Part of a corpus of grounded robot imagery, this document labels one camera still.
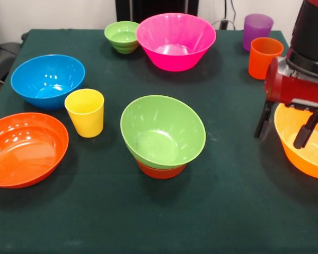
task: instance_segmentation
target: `orange bowl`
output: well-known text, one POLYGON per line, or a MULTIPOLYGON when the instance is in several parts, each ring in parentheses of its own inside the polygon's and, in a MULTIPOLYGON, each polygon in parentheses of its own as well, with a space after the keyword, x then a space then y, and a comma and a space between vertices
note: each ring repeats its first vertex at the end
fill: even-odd
POLYGON ((300 171, 318 178, 318 124, 305 148, 296 149, 293 146, 298 131, 311 114, 279 104, 275 112, 275 126, 290 162, 300 171))
POLYGON ((186 164, 177 167, 177 168, 171 168, 171 169, 155 169, 155 168, 151 168, 143 163, 141 163, 140 161, 137 161, 137 164, 140 168, 140 170, 147 176, 150 176, 152 178, 156 178, 156 179, 169 179, 172 177, 177 176, 178 174, 180 174, 184 168, 186 167, 186 164))
POLYGON ((54 117, 21 113, 0 119, 0 187, 22 188, 45 179, 67 147, 67 130, 54 117))

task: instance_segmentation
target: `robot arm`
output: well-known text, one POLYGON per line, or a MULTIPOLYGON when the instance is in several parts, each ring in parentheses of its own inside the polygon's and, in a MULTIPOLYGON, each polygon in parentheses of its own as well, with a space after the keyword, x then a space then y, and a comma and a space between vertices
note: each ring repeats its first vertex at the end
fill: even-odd
POLYGON ((306 146, 318 123, 318 0, 304 0, 286 57, 275 58, 265 81, 266 101, 254 136, 263 139, 270 125, 274 103, 284 103, 313 114, 294 141, 306 146))

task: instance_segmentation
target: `table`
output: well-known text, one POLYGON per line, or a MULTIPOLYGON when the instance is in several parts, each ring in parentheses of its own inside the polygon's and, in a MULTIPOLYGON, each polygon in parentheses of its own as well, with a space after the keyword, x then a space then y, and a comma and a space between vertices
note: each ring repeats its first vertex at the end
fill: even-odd
MULTIPOLYGON (((242 31, 217 35, 197 66, 174 73, 141 48, 116 53, 103 31, 29 33, 12 70, 39 55, 77 58, 84 87, 105 96, 105 125, 96 138, 79 137, 65 110, 44 112, 18 97, 10 73, 0 118, 48 113, 70 141, 50 177, 0 189, 0 253, 318 253, 318 179, 288 162, 275 130, 263 142, 253 138, 263 82, 248 75, 242 31), (173 179, 141 173, 120 133, 123 109, 149 94, 187 103, 207 131, 202 154, 173 179)), ((286 46, 280 31, 271 36, 286 46)))

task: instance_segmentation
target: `green bowl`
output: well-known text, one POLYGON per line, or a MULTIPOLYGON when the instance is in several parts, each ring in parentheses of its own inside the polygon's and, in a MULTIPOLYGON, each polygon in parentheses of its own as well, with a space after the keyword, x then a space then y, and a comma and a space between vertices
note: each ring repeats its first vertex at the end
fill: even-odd
POLYGON ((132 155, 155 169, 171 169, 194 160, 206 141, 205 127, 185 103, 162 95, 131 102, 120 120, 121 134, 132 155))
POLYGON ((107 26, 104 34, 119 53, 129 54, 139 46, 135 33, 138 26, 136 22, 119 21, 107 26))

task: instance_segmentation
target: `yellow cup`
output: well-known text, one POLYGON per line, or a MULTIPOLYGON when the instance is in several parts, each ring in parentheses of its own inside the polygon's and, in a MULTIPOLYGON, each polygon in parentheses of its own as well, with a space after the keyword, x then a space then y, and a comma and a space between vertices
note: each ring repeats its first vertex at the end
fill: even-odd
POLYGON ((104 125, 104 96, 93 89, 79 89, 65 99, 65 108, 77 133, 92 138, 102 132, 104 125))

